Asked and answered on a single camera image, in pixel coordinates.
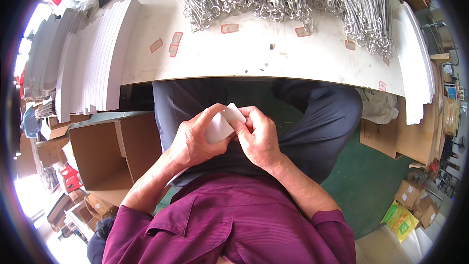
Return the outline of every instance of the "knee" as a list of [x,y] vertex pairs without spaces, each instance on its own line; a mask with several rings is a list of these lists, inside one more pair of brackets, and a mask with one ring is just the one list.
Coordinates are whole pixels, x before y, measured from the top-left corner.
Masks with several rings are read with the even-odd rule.
[[353,126],[356,126],[362,117],[363,103],[360,94],[354,87],[342,86],[340,90],[335,92],[337,100],[340,100],[339,110],[342,112],[346,120]]

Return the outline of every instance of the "red-bordered label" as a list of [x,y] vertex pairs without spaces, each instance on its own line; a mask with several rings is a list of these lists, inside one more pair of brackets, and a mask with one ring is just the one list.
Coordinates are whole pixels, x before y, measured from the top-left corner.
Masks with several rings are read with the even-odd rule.
[[175,32],[173,35],[173,40],[171,41],[172,46],[179,46],[179,43],[181,42],[182,38],[182,32]]
[[345,40],[345,48],[355,50],[355,43],[349,40]]
[[168,50],[169,51],[169,57],[176,57],[178,48],[179,48],[179,46],[170,45],[169,50]]
[[383,91],[383,92],[386,92],[386,84],[383,82],[383,81],[379,81],[379,85],[378,85],[378,88]]
[[296,35],[298,37],[311,36],[311,32],[304,28],[304,26],[295,29]]
[[221,33],[222,34],[227,34],[227,33],[234,33],[239,31],[239,25],[238,24],[226,24],[226,25],[221,25]]
[[156,40],[153,44],[149,46],[149,50],[151,53],[153,53],[156,50],[158,50],[158,48],[160,48],[161,46],[163,46],[163,40],[159,38],[158,40]]

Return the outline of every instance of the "chair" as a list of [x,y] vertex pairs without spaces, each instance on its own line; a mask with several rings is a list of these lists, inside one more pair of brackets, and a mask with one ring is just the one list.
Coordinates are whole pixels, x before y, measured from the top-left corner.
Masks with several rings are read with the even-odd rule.
[[79,187],[83,187],[83,185],[78,180],[78,171],[70,166],[70,164],[65,164],[65,169],[60,172],[63,176],[65,181],[65,188],[67,189],[67,193],[78,189]]

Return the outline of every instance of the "yellow plastic bag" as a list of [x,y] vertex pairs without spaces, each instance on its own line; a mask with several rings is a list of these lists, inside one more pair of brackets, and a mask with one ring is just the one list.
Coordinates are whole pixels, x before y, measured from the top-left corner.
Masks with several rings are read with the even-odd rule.
[[402,242],[415,229],[418,219],[407,208],[394,200],[381,220],[381,223],[383,222],[396,233],[399,242]]

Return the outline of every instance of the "desk surface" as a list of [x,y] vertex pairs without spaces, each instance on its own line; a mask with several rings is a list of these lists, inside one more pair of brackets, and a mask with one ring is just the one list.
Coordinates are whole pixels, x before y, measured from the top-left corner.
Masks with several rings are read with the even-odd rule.
[[[121,0],[112,0],[104,9],[116,1]],[[366,47],[347,49],[343,22],[334,16],[315,14],[314,32],[306,37],[296,35],[295,28],[302,26],[299,22],[274,23],[250,11],[192,33],[184,8],[175,0],[138,1],[142,7],[127,49],[122,85],[217,76],[285,77],[376,90],[385,87],[387,92],[404,96],[396,53],[387,66]],[[99,10],[92,19],[103,13]],[[224,24],[238,24],[239,31],[222,33]],[[170,57],[168,48],[175,32],[183,36],[176,57]],[[151,53],[150,45],[160,38],[163,46]]]

